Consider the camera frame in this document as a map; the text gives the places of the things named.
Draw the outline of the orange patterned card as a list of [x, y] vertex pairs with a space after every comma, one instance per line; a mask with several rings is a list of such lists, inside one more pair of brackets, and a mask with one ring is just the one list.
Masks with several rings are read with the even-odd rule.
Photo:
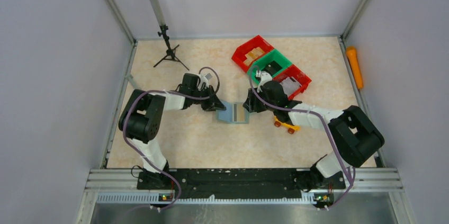
[[242, 104], [236, 103], [234, 105], [234, 122], [244, 123], [246, 122], [245, 108]]

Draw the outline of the green card holder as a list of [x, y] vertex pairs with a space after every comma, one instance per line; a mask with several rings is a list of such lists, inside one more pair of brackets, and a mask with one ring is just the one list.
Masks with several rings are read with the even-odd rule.
[[226, 106], [225, 111], [216, 111], [216, 118], [219, 122], [227, 123], [227, 124], [249, 124], [249, 112], [246, 110], [246, 122], [244, 123], [238, 123], [234, 122], [234, 105], [236, 103], [242, 104], [240, 102], [226, 102], [223, 101], [224, 105]]

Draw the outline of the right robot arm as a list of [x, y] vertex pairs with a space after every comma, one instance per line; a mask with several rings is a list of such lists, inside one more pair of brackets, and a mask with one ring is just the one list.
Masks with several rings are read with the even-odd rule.
[[350, 167], [361, 167], [385, 143], [383, 135], [360, 107], [351, 105], [343, 110], [330, 110], [291, 100], [274, 80], [257, 88], [250, 87], [243, 106], [250, 113], [270, 111], [279, 123], [326, 133], [332, 152], [310, 168], [310, 179], [316, 183], [340, 171], [348, 174]]

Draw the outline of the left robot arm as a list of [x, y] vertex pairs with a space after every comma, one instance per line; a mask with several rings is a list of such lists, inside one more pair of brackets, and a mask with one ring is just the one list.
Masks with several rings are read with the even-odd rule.
[[205, 112], [226, 110], [209, 79], [208, 75], [186, 73], [175, 91], [132, 92], [118, 127], [125, 142], [143, 159], [145, 171], [157, 177], [167, 173], [168, 161], [156, 139], [165, 111], [186, 110], [192, 105]]

